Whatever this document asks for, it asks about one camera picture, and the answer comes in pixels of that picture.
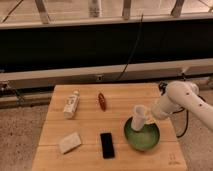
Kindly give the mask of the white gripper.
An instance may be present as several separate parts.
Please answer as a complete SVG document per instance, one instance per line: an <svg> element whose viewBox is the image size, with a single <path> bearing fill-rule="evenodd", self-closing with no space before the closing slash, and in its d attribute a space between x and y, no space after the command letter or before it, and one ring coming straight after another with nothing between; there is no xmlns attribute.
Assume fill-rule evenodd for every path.
<svg viewBox="0 0 213 171"><path fill-rule="evenodd" d="M160 97L151 106L151 115L157 120L165 120L168 118L175 109L175 104L172 103L167 97Z"/></svg>

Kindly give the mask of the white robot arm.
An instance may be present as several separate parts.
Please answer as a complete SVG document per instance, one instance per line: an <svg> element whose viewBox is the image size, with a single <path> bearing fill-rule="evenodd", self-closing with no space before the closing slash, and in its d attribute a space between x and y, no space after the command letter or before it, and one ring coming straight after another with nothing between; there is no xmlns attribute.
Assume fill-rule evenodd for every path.
<svg viewBox="0 0 213 171"><path fill-rule="evenodd" d="M208 129L213 131L213 106L199 96L199 88L188 81L172 81L166 86L166 92L151 107L155 119L168 118L179 107L194 114Z"/></svg>

